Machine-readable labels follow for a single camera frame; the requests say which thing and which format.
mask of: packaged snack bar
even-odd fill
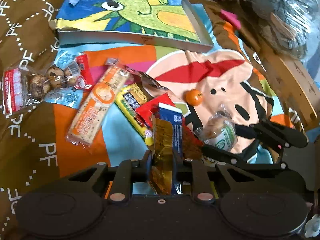
[[[158,96],[142,106],[136,109],[136,112],[142,117],[145,123],[152,128],[151,116],[158,111],[159,103],[164,103],[170,106],[175,107],[175,104],[171,101],[168,94],[165,93],[161,96]]]
[[[108,70],[93,87],[66,135],[71,143],[89,146],[96,136],[109,107],[129,76],[119,65],[109,63]]]
[[[4,114],[10,116],[30,105],[39,104],[50,90],[44,75],[18,67],[4,71],[2,93]]]
[[[146,145],[153,145],[152,131],[149,130],[143,119],[136,113],[136,109],[148,101],[137,84],[124,87],[116,97],[116,104],[130,121],[133,127],[143,137]]]

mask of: metal screw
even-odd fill
[[[123,201],[125,199],[125,195],[122,193],[113,193],[110,196],[110,199],[113,201]]]
[[[159,203],[159,204],[164,204],[164,203],[165,203],[165,200],[164,200],[164,199],[159,199],[159,200],[158,200],[158,203]]]
[[[207,192],[203,192],[203,193],[200,193],[198,196],[197,196],[198,199],[202,200],[202,201],[210,201],[213,199],[213,195],[210,194],[210,193],[207,193]]]

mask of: children's drawing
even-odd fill
[[[74,7],[66,0],[58,27],[151,34],[199,42],[181,0],[80,0]]]

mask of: red label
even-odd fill
[[[15,70],[7,70],[4,73],[4,104],[6,113],[11,114],[16,109],[15,99],[14,99],[14,87],[13,87],[13,73]]]
[[[90,91],[92,89],[94,83],[93,83],[93,79],[92,79],[92,76],[90,73],[88,57],[86,54],[80,55],[80,56],[76,57],[76,61],[81,69],[81,76],[83,76],[83,78],[85,79],[86,84],[88,86],[90,86],[90,88],[86,88],[85,90]]]

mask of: gold foil wrapper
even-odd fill
[[[154,149],[150,183],[157,194],[171,194],[172,184],[172,124],[152,116]]]

